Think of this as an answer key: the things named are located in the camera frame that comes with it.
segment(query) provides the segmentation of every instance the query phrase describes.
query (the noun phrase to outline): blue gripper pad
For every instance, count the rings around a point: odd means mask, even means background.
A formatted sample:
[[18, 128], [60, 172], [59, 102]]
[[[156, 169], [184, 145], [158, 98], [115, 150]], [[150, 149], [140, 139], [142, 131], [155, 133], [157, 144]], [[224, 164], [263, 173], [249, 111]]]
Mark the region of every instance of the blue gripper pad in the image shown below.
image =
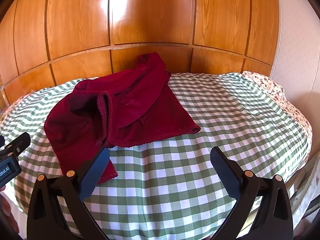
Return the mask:
[[81, 202], [83, 202], [85, 198], [91, 196], [108, 163], [109, 150], [107, 148], [103, 148], [80, 182], [78, 195]]

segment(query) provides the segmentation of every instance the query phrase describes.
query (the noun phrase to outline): maroon velvet cloth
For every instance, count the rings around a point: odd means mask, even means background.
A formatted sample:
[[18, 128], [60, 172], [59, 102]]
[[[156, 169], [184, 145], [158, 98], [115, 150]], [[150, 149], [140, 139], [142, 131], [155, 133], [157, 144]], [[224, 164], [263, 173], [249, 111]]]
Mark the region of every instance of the maroon velvet cloth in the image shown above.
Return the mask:
[[[139, 56], [136, 69], [79, 82], [44, 123], [63, 174], [93, 158], [101, 146], [131, 147], [199, 132], [168, 87], [170, 76], [152, 53]], [[110, 161], [99, 183], [117, 175]]]

